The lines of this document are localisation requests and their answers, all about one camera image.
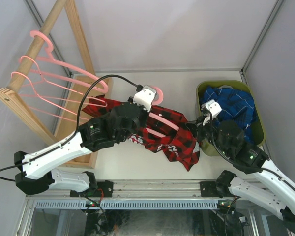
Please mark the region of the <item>red plaid shirt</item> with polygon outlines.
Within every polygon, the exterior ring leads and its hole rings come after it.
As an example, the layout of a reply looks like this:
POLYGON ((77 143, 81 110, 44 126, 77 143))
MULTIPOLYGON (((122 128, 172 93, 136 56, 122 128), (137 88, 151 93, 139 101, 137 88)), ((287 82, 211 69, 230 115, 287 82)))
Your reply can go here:
POLYGON ((187 171, 198 163, 200 142, 187 128, 188 121, 182 113, 179 131, 174 137, 150 139, 150 135, 145 136, 142 133, 150 113, 143 106, 132 101, 104 101, 107 106, 99 107, 95 99, 90 99, 90 104, 82 109, 92 116, 89 122, 80 126, 83 146, 98 151, 129 140, 143 145, 153 153, 163 152, 170 162, 181 163, 187 171))

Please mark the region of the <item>pink plastic hanger red shirt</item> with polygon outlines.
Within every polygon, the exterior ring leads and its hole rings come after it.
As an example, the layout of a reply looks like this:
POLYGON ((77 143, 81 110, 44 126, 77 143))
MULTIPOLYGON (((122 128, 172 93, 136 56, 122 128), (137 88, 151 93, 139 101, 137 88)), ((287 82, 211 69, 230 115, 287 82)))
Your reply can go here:
POLYGON ((152 97, 150 113, 142 133, 150 135, 150 139, 174 137, 179 131, 179 122, 182 114, 159 106, 164 99, 163 91, 156 86, 144 85, 143 90, 152 97))

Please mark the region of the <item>blue plaid shirt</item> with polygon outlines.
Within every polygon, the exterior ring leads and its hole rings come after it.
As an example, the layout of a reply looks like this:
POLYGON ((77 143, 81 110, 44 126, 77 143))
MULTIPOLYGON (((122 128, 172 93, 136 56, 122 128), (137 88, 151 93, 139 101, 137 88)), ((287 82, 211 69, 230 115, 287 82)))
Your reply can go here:
POLYGON ((210 100, 217 102, 222 111, 217 116, 214 125, 218 126, 225 120, 233 120, 244 131, 246 141, 254 143, 252 123, 257 121, 257 113, 253 97, 241 90, 229 87, 207 86, 200 96, 200 104, 210 100))

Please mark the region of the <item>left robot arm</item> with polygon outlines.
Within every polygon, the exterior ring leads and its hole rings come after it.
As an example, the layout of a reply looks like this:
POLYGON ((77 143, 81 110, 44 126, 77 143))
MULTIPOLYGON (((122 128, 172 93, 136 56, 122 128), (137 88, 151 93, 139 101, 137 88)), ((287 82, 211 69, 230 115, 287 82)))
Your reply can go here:
POLYGON ((74 158, 124 142, 144 127, 150 110, 149 103, 124 102, 80 125, 77 131, 53 145, 34 153, 15 153, 15 164, 20 165, 15 185, 27 195, 67 189, 94 196, 98 190, 94 173, 71 173, 58 167, 74 158))

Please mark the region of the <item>pink plastic hanger blue shirt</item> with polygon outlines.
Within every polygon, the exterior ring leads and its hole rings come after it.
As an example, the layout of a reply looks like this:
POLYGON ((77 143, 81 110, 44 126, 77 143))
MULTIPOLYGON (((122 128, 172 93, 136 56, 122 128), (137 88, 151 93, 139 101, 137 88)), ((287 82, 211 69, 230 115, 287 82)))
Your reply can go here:
MULTIPOLYGON (((90 72, 87 72, 84 69, 81 69, 81 68, 79 68, 77 66, 74 66, 72 64, 69 64, 69 63, 66 63, 64 61, 56 59, 53 56, 53 51, 54 51, 53 43, 51 42, 51 40, 46 35, 44 35, 40 31, 33 30, 33 31, 30 32, 30 36, 33 39, 36 39, 36 38, 42 39, 43 44, 47 45, 44 48, 44 51, 46 53, 46 57, 37 56, 36 60, 34 61, 35 63, 37 61, 48 62, 48 63, 51 63, 51 64, 59 65, 59 66, 61 66, 63 68, 67 68, 71 72, 78 72, 79 74, 90 78, 91 81, 93 81, 93 82, 99 80, 99 77, 97 77, 96 75, 94 75, 94 74, 92 74, 90 72)), ((38 64, 36 65, 36 67, 37 67, 37 69, 30 69, 30 72, 36 73, 36 74, 41 74, 41 75, 44 75, 44 76, 46 75, 46 76, 54 77, 54 78, 57 78, 57 79, 60 79, 60 80, 72 82, 74 84, 79 84, 79 85, 82 85, 82 86, 85 86, 85 87, 87 86, 86 82, 83 82, 83 81, 80 81, 80 80, 75 80, 71 76, 69 76, 69 77, 68 76, 61 76, 61 75, 50 73, 50 72, 47 72, 47 71, 42 71, 41 69, 38 68, 38 64)))

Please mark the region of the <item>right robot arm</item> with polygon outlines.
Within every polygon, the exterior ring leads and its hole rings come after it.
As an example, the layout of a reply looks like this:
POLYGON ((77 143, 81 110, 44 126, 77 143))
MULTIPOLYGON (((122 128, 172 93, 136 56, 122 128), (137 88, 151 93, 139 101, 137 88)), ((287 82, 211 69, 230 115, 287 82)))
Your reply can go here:
POLYGON ((279 218, 295 234, 295 183, 289 179, 258 146, 244 138, 244 131, 233 121, 214 125, 213 120, 199 117, 186 125, 198 140, 209 141, 220 156, 237 170, 252 175, 267 187, 250 185, 236 174, 223 171, 216 181, 221 196, 243 197, 279 218))

